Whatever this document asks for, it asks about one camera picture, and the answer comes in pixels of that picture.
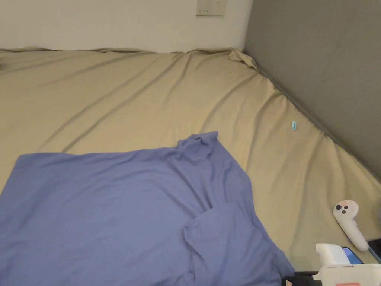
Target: smartphone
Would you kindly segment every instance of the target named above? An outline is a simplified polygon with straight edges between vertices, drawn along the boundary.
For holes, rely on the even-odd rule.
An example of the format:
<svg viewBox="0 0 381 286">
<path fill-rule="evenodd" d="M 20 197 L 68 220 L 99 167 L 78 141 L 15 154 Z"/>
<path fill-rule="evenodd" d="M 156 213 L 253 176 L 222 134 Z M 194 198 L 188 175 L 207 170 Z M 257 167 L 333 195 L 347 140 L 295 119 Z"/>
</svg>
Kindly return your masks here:
<svg viewBox="0 0 381 286">
<path fill-rule="evenodd" d="M 363 264 L 361 259 L 349 247 L 343 246 L 342 248 L 351 264 Z"/>
</svg>

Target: white plastic object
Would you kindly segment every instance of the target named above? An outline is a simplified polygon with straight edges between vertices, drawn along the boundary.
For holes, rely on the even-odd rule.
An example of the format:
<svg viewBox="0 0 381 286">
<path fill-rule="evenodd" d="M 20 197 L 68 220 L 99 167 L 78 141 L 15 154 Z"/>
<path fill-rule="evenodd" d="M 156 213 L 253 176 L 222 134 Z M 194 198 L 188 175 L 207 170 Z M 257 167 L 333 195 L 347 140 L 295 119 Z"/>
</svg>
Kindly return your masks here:
<svg viewBox="0 0 381 286">
<path fill-rule="evenodd" d="M 316 245 L 316 252 L 320 256 L 322 266 L 351 264 L 344 250 L 336 244 L 318 243 Z"/>
<path fill-rule="evenodd" d="M 333 208 L 333 216 L 351 242 L 358 250 L 367 251 L 369 245 L 354 220 L 358 212 L 358 204 L 351 200 L 341 201 Z"/>
<path fill-rule="evenodd" d="M 355 264 L 323 266 L 314 280 L 321 280 L 322 286 L 380 286 L 380 264 Z"/>
</svg>

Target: fitted sheet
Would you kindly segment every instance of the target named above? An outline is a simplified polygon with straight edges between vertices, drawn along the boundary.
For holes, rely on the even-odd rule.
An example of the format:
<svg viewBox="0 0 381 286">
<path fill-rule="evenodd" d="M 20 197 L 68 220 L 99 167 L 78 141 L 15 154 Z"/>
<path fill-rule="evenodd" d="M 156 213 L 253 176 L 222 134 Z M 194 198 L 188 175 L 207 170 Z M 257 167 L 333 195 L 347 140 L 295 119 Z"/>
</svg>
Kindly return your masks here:
<svg viewBox="0 0 381 286">
<path fill-rule="evenodd" d="M 380 183 L 237 50 L 1 51 L 0 102 L 1 189 L 20 154 L 125 152 L 218 131 L 296 270 L 320 268 L 316 243 L 355 249 L 332 215 L 343 199 L 359 204 L 366 239 L 381 236 Z"/>
</svg>

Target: bed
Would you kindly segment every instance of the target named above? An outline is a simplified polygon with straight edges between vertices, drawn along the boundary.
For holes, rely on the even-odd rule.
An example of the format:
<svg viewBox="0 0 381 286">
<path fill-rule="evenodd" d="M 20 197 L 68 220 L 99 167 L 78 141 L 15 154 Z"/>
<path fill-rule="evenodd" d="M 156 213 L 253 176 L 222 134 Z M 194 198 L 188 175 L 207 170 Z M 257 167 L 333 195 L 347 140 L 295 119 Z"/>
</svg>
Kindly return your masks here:
<svg viewBox="0 0 381 286">
<path fill-rule="evenodd" d="M 0 89 L 1 189 L 21 154 L 126 152 L 218 131 L 296 270 L 320 268 L 316 243 L 354 249 L 332 215 L 343 199 L 359 204 L 366 239 L 381 235 L 381 184 L 238 50 L 3 50 Z"/>
</svg>

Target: wall outlet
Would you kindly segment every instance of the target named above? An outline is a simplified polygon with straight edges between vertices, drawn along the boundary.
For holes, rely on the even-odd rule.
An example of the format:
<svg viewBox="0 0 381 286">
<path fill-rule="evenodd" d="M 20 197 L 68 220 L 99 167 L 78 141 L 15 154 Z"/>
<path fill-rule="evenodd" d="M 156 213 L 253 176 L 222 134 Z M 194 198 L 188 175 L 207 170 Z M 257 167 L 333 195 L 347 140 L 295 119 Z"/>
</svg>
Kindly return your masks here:
<svg viewBox="0 0 381 286">
<path fill-rule="evenodd" d="M 197 0 L 196 15 L 223 16 L 227 0 Z"/>
</svg>

